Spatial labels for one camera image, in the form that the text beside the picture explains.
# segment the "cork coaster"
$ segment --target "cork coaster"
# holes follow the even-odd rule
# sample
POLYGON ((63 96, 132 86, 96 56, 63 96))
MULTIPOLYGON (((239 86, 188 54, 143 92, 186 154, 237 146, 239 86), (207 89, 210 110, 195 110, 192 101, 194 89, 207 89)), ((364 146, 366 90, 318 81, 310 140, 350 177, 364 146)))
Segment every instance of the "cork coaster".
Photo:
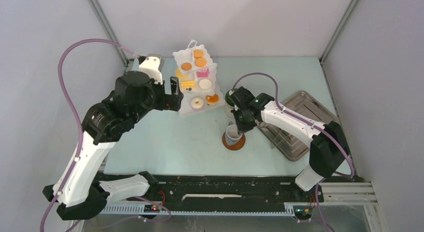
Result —
POLYGON ((225 140, 225 132, 224 132, 224 134, 222 135, 222 143, 230 151, 238 151, 241 148, 243 148, 243 146, 245 146, 246 136, 245 136, 245 134, 243 134, 241 136, 240 140, 237 143, 235 143, 233 145, 228 145, 227 142, 226 142, 226 140, 225 140))

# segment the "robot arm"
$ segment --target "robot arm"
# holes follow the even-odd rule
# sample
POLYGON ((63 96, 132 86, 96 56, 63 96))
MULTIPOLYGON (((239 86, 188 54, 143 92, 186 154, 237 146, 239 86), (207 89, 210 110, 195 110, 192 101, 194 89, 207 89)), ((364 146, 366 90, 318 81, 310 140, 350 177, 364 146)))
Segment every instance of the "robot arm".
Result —
POLYGON ((346 153, 350 154, 343 130, 334 121, 329 124, 314 121, 282 104, 279 104, 282 108, 280 110, 277 102, 270 95, 261 93, 254 97, 244 87, 236 89, 230 99, 235 105, 232 113, 240 133, 252 130, 257 125, 257 121, 266 122, 287 131, 308 146, 309 164, 295 179, 296 185, 303 191, 309 191, 323 178, 331 177, 345 160, 333 142, 316 127, 329 133, 346 153))
MULTIPOLYGON (((149 54, 139 58, 139 61, 140 71, 128 71, 118 77, 115 89, 107 98, 93 105, 82 121, 81 154, 57 197, 60 203, 57 213, 63 220, 91 219, 108 203, 143 196, 158 183, 146 171, 124 179, 93 182, 102 161, 122 134, 133 129, 149 111, 180 109, 183 94, 178 86, 178 78, 170 78, 172 93, 165 94, 162 57, 149 54)), ((49 201, 58 192, 76 151, 59 181, 43 189, 49 201)))

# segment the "metal tray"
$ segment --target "metal tray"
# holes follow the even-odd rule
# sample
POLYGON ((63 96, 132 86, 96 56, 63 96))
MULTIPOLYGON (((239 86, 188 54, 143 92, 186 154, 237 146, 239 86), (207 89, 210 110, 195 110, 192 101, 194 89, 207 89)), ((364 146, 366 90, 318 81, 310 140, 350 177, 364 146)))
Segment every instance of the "metal tray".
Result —
MULTIPOLYGON (((306 91, 296 92, 284 100, 282 104, 315 121, 321 121, 325 124, 331 121, 339 122, 337 116, 306 91)), ((271 141, 271 147, 277 147, 289 161, 298 161, 309 152, 309 148, 303 142, 277 126, 261 122, 257 128, 271 141)))

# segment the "white cup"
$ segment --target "white cup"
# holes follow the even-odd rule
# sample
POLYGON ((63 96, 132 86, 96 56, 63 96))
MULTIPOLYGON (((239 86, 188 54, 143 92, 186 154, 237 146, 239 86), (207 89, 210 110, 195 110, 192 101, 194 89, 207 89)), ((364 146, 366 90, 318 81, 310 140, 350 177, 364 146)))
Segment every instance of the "white cup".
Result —
POLYGON ((225 142, 227 145, 232 146, 235 145, 242 138, 243 134, 239 133, 237 129, 237 125, 233 124, 233 122, 228 123, 228 127, 225 130, 225 142))

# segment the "orange food item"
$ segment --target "orange food item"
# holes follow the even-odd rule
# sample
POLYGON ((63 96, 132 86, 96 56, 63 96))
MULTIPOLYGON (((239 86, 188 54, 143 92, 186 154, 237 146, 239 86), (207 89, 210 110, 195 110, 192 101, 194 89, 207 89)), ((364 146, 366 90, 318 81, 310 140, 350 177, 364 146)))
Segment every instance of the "orange food item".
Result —
POLYGON ((220 100, 220 97, 217 94, 206 96, 206 101, 209 105, 216 104, 218 102, 218 100, 220 100))
POLYGON ((195 61, 195 64, 198 66, 198 67, 204 67, 204 66, 206 66, 206 59, 205 58, 197 58, 196 59, 196 61, 195 61))
POLYGON ((193 51, 193 56, 198 59, 203 57, 203 51, 201 49, 195 49, 193 51))
POLYGON ((185 70, 185 71, 189 71, 192 69, 192 64, 191 63, 183 63, 181 65, 181 69, 185 70))

